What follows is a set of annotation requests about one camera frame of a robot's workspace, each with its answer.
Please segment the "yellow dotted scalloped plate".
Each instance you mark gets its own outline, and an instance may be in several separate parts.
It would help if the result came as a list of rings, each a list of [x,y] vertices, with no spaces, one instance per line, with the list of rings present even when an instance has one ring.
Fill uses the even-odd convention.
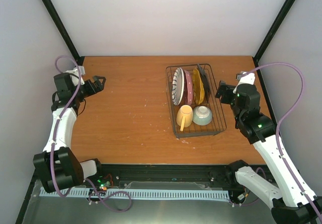
[[[193,82],[195,103],[197,105],[200,105],[204,101],[205,91],[203,88],[203,83],[200,77],[200,73],[197,68],[193,69],[192,82]]]

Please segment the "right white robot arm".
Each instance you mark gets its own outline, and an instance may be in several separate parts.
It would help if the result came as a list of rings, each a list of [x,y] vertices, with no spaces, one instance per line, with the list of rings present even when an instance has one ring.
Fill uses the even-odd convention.
[[[306,184],[287,154],[274,122],[260,112],[260,93],[253,84],[237,86],[220,81],[216,98],[228,104],[235,128],[262,156],[275,184],[257,174],[245,161],[229,164],[231,185],[240,184],[270,209],[276,223],[308,223],[321,218],[321,197]]]

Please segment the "pink scalloped plate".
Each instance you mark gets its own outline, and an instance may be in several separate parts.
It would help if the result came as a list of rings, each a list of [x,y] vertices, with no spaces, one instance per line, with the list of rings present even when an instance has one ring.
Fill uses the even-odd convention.
[[[185,74],[185,87],[184,87],[184,103],[192,105],[193,102],[193,83],[190,73],[184,70]]]

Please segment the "pale green ceramic bowl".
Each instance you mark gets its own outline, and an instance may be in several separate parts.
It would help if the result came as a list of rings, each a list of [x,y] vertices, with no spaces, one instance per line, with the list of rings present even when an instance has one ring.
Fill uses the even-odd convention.
[[[193,122],[200,126],[208,125],[212,121],[211,110],[203,105],[193,109]]]

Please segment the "white blue striped plate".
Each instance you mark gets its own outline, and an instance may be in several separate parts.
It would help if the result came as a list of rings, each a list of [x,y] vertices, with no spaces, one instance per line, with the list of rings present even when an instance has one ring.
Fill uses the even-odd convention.
[[[172,81],[172,102],[175,106],[178,106],[183,98],[184,79],[183,69],[177,68]]]

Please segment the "dark striped bottom plate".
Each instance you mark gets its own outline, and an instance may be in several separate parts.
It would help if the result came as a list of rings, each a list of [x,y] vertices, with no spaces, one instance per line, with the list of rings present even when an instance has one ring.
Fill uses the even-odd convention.
[[[201,80],[202,80],[202,83],[203,83],[203,88],[204,88],[204,91],[205,91],[205,99],[206,99],[206,102],[209,103],[209,97],[211,95],[211,90],[210,90],[210,85],[209,85],[209,81],[208,81],[206,72],[201,67],[200,64],[197,64],[197,68],[198,68],[198,71],[200,73],[200,77],[201,77]]]

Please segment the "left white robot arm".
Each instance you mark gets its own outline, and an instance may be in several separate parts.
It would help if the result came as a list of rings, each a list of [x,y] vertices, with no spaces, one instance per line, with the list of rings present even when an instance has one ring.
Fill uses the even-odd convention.
[[[76,70],[54,76],[56,92],[52,95],[53,123],[43,151],[34,155],[33,164],[46,192],[63,191],[78,186],[87,178],[92,184],[104,181],[105,173],[98,159],[79,162],[72,153],[71,138],[79,107],[87,97],[101,92],[105,77],[84,81]]]

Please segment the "yellow ceramic mug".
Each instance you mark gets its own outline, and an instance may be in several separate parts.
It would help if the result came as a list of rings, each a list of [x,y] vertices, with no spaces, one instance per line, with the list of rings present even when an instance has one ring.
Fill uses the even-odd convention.
[[[180,107],[177,113],[176,122],[180,127],[180,131],[184,131],[184,128],[189,127],[193,121],[193,109],[189,105],[183,105]]]

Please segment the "black wire dish rack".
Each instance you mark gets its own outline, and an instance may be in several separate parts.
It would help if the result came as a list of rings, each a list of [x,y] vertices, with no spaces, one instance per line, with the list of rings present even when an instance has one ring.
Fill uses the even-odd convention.
[[[166,67],[166,93],[173,133],[176,138],[217,135],[226,130],[217,84],[210,64],[195,63]],[[182,106],[200,108],[209,115],[208,123],[192,122],[181,128],[177,115]]]

